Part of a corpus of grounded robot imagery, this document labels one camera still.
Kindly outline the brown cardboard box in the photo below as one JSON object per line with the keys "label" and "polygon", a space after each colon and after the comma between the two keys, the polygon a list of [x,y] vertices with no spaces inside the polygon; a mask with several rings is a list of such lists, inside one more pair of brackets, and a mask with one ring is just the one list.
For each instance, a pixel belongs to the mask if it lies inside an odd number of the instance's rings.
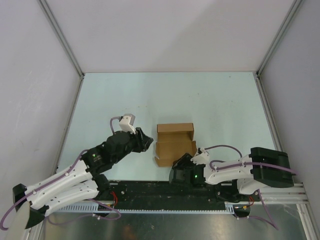
{"label": "brown cardboard box", "polygon": [[155,162],[158,167],[172,167],[174,162],[188,153],[197,151],[193,123],[166,123],[157,125]]}

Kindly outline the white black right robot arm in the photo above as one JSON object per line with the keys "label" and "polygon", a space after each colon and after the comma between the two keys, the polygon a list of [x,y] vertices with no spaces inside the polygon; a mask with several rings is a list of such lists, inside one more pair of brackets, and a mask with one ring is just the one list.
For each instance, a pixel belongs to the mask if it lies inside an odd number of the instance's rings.
{"label": "white black right robot arm", "polygon": [[287,153],[262,147],[253,147],[249,154],[232,161],[211,159],[209,148],[198,148],[195,155],[184,154],[172,166],[169,183],[200,188],[232,185],[231,196],[242,201],[248,195],[265,187],[284,189],[294,186]]}

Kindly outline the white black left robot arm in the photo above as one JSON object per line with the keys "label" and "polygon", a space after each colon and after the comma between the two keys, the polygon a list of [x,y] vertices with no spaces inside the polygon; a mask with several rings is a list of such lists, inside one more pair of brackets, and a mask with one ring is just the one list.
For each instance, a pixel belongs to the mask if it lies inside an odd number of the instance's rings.
{"label": "white black left robot arm", "polygon": [[18,184],[12,189],[16,210],[30,203],[26,228],[41,223],[53,212],[83,200],[105,200],[111,185],[104,172],[130,153],[146,152],[153,138],[137,127],[135,133],[117,131],[106,141],[83,150],[75,162],[51,177],[30,186]]}

